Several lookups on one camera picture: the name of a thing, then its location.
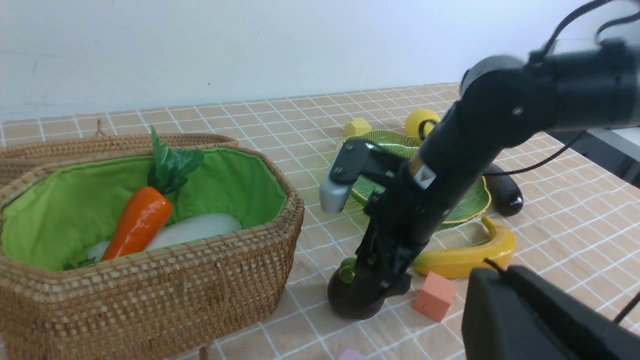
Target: toy carrot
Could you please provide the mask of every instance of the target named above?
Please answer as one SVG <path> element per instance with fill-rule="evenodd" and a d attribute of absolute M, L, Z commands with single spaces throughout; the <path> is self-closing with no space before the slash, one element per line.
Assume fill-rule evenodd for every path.
<path fill-rule="evenodd" d="M 204 160 L 204 152 L 200 150 L 169 148 L 160 140 L 153 126 L 151 139 L 156 163 L 149 172 L 147 186 L 129 199 L 101 261 L 144 251 L 171 217 L 173 204 L 165 195 L 186 184 L 187 175 Z"/>

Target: black eggplant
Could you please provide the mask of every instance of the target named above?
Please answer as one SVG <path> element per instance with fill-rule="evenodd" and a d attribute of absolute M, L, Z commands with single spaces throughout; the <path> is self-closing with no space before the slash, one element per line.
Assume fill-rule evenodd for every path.
<path fill-rule="evenodd" d="M 485 171 L 487 174 L 495 172 L 504 172 L 496 164 L 491 164 Z M 500 215 L 504 217 L 512 217 L 522 210 L 524 198 L 520 187 L 511 178 L 511 176 L 485 176 L 486 187 L 491 194 L 493 207 Z"/>

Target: yellow toy banana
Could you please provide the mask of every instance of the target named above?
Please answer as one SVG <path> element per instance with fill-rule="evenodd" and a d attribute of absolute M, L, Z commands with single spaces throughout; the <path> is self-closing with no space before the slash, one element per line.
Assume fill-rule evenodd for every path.
<path fill-rule="evenodd" d="M 465 249 L 442 249 L 425 251 L 413 262 L 413 269 L 422 275 L 434 272 L 449 279 L 466 278 L 473 268 L 489 267 L 483 263 L 491 259 L 501 267 L 506 267 L 516 249 L 516 236 L 513 231 L 496 225 L 488 217 L 482 223 L 489 234 L 489 242 Z"/>

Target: green leaf-shaped plate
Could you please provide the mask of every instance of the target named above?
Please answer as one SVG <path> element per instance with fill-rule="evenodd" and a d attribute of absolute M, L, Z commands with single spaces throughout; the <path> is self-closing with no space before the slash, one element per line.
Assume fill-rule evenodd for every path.
<path fill-rule="evenodd" d="M 370 131 L 360 136 L 349 136 L 347 139 L 363 138 L 370 140 L 398 155 L 411 158 L 418 151 L 422 140 L 417 137 L 406 136 L 401 133 L 387 130 Z M 384 190 L 384 187 L 373 183 L 360 176 L 353 185 L 351 197 L 360 205 L 365 206 L 367 199 L 374 190 Z M 447 219 L 440 226 L 440 230 L 448 229 L 467 222 L 484 213 L 491 204 L 491 194 L 486 187 L 486 181 L 482 177 L 462 198 L 460 203 L 451 211 Z"/>

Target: orange foam block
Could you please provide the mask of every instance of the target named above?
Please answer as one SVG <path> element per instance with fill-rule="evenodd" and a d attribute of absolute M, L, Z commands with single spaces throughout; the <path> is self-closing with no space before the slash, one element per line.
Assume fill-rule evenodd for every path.
<path fill-rule="evenodd" d="M 413 308 L 435 322 L 441 322 L 456 297 L 455 282 L 434 272 L 427 274 Z"/>

